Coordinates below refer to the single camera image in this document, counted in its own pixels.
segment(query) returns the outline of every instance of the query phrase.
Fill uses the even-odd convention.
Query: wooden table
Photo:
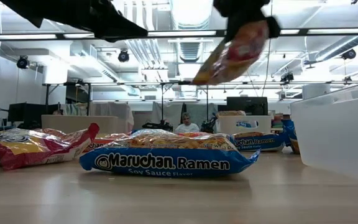
[[[161,179],[77,162],[0,170],[0,223],[358,223],[358,180],[263,154],[241,174]]]

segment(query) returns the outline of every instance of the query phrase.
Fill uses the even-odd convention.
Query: computer monitor
[[[58,105],[49,105],[48,111],[45,105],[32,103],[15,103],[9,105],[7,120],[9,122],[23,121],[24,123],[38,122],[41,124],[41,115],[53,114],[58,109]]]
[[[226,109],[242,110],[247,115],[268,115],[267,97],[228,97]]]

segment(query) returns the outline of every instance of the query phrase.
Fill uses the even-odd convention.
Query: plastic packaging
[[[218,115],[216,115],[218,118],[220,116],[245,116],[246,112],[244,111],[219,111]]]
[[[10,129],[0,132],[0,166],[4,170],[71,161],[93,141],[99,126],[66,135],[63,140],[51,134]]]
[[[140,130],[80,157],[85,170],[154,177],[214,177],[243,171],[249,159],[222,134],[189,138],[162,130]]]
[[[222,40],[215,48],[192,84],[217,85],[240,77],[259,59],[268,37],[266,20],[245,23],[231,41]]]
[[[192,132],[192,133],[177,133],[177,135],[193,138],[193,137],[198,137],[198,136],[207,136],[207,135],[210,135],[210,133]]]
[[[300,151],[299,151],[298,138],[296,136],[295,125],[292,120],[290,120],[290,119],[283,120],[282,135],[283,135],[284,141],[286,142],[286,145],[287,146],[291,145],[292,151],[295,154],[299,154]]]
[[[285,146],[283,136],[273,133],[237,133],[233,138],[239,151],[281,151]]]
[[[84,150],[84,152],[90,152],[93,149],[109,144],[118,139],[128,138],[127,134],[98,134],[91,144]]]

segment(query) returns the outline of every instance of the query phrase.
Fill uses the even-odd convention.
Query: security camera
[[[288,73],[286,73],[286,74],[281,76],[280,82],[290,82],[292,80],[293,80],[293,73],[288,72]]]
[[[129,61],[129,54],[127,49],[122,49],[121,53],[118,55],[118,61],[127,62]]]
[[[30,67],[28,56],[20,56],[20,59],[17,61],[16,66],[20,69],[28,69]]]
[[[348,50],[347,52],[342,54],[342,58],[344,60],[346,60],[346,59],[354,59],[355,57],[356,57],[356,51],[353,50],[353,49]]]

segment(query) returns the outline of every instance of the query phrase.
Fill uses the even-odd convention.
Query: white wall
[[[44,75],[35,70],[19,70],[16,63],[0,57],[0,108],[9,109],[13,103],[45,103]],[[0,119],[7,112],[0,111]]]
[[[268,101],[268,110],[274,110],[275,113],[291,114],[290,104],[293,101]]]
[[[48,66],[44,66],[44,79],[42,83],[65,83],[67,82],[68,67],[61,63],[51,63]],[[49,91],[52,91],[55,86],[51,86]],[[66,103],[66,87],[58,86],[54,91],[49,94],[48,103],[50,105]]]

